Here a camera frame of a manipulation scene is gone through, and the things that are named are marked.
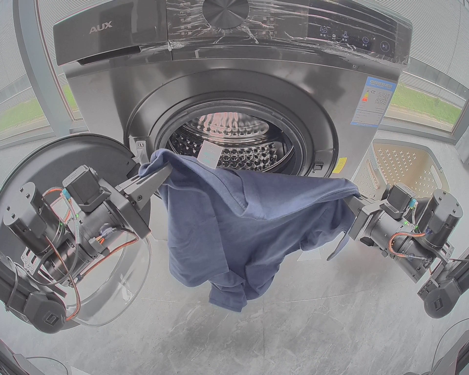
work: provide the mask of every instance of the aux logo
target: aux logo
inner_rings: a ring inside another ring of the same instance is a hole
[[[91,34],[92,32],[98,32],[98,31],[102,31],[102,30],[104,30],[104,29],[107,29],[107,28],[109,28],[109,27],[112,27],[111,22],[112,22],[112,21],[104,22],[102,25],[98,25],[98,26],[96,26],[96,27],[93,26],[93,27],[91,28],[91,30],[90,30],[90,34]]]

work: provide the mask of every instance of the qr code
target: qr code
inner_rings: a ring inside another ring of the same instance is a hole
[[[375,104],[386,105],[390,96],[391,96],[391,93],[385,93],[382,91],[378,92],[378,97],[375,99]]]

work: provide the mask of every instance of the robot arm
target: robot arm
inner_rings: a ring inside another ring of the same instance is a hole
[[[57,189],[73,212],[74,227],[56,215],[34,183],[24,184],[3,218],[26,246],[21,257],[24,267],[0,253],[0,300],[6,309],[46,333],[75,326],[66,317],[61,299],[65,293],[58,285],[79,283],[95,259],[109,255],[100,239],[111,243],[121,232],[136,239],[150,233],[139,211],[171,170],[166,164],[152,175],[135,176],[112,187],[94,170],[80,166],[64,180],[64,189]],[[80,209],[77,213],[71,199]],[[20,274],[17,267],[24,271]]]
[[[453,259],[454,247],[447,241],[462,217],[462,208],[451,194],[441,189],[420,202],[402,183],[392,186],[385,195],[381,201],[356,196],[345,199],[356,215],[348,235],[378,247],[384,257],[394,259],[414,282],[438,259],[438,265],[417,294],[429,316],[444,317],[469,288],[469,248],[461,258]],[[405,215],[409,208],[416,210],[416,203],[423,209]]]

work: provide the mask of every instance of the yellow warning sticker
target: yellow warning sticker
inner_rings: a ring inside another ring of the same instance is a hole
[[[346,157],[340,157],[332,173],[340,173],[342,169],[344,168],[346,161],[347,161]]]

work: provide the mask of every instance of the plastic wrap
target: plastic wrap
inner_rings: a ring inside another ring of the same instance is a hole
[[[358,54],[406,66],[410,21],[378,4],[340,0],[249,0],[249,14],[230,29],[210,25],[204,0],[168,0],[168,49],[204,42],[289,44]]]
[[[122,235],[115,246],[131,238]],[[77,284],[81,308],[74,320],[82,325],[100,327],[119,317],[142,289],[150,262],[151,245],[145,238],[100,264]],[[65,306],[67,315],[71,315],[76,307],[76,298],[72,288],[66,290]]]

